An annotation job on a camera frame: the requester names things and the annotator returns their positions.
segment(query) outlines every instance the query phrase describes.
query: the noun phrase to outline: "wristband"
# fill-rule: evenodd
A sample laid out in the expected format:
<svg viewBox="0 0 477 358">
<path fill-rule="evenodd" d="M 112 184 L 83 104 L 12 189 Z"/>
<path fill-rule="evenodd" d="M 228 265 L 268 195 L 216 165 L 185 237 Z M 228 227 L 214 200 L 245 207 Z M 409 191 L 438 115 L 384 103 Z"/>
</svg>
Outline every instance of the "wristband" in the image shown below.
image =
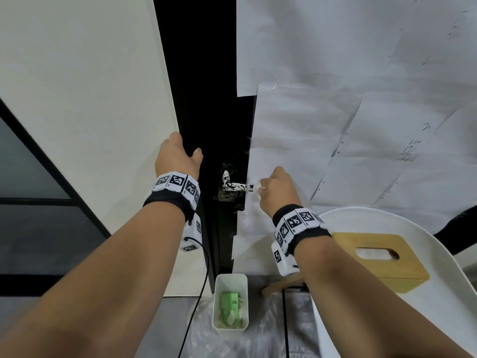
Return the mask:
<svg viewBox="0 0 477 358">
<path fill-rule="evenodd" d="M 286 205 L 273 215 L 275 239 L 285 256 L 293 255 L 298 243 L 308 237 L 330 236 L 325 223 L 310 209 Z"/>
<path fill-rule="evenodd" d="M 181 172 L 160 175 L 146 196 L 143 206 L 155 201 L 170 202 L 179 207 L 186 221 L 192 221 L 199 202 L 199 183 Z"/>
</svg>

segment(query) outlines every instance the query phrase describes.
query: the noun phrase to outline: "forearm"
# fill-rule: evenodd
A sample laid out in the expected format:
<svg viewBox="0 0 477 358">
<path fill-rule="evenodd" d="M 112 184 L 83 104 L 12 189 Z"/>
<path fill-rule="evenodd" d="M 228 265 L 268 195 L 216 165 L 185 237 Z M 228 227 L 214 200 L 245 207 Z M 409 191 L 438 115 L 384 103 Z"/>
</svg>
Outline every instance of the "forearm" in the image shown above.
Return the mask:
<svg viewBox="0 0 477 358">
<path fill-rule="evenodd" d="M 164 295 L 184 223 L 170 203 L 143 207 L 41 298 L 4 337 L 0 355 L 134 356 Z"/>
<path fill-rule="evenodd" d="M 331 340 L 347 357 L 471 357 L 327 237 L 295 259 Z"/>
</svg>

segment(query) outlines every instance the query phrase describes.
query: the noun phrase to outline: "floor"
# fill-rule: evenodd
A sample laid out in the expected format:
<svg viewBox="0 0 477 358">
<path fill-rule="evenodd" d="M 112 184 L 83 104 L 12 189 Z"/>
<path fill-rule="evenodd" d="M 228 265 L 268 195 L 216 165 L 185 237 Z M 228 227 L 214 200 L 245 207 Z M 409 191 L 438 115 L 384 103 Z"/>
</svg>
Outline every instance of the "floor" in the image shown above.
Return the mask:
<svg viewBox="0 0 477 358">
<path fill-rule="evenodd" d="M 211 324 L 213 299 L 203 298 L 181 357 L 319 357 L 310 295 L 287 289 L 285 294 L 275 293 L 263 298 L 259 292 L 265 284 L 263 278 L 249 277 L 250 324 L 240 341 L 227 341 L 217 335 Z M 31 297 L 0 297 L 0 331 L 8 328 L 37 300 Z M 195 302 L 196 298 L 191 297 L 164 298 L 136 358 L 176 358 Z"/>
</svg>

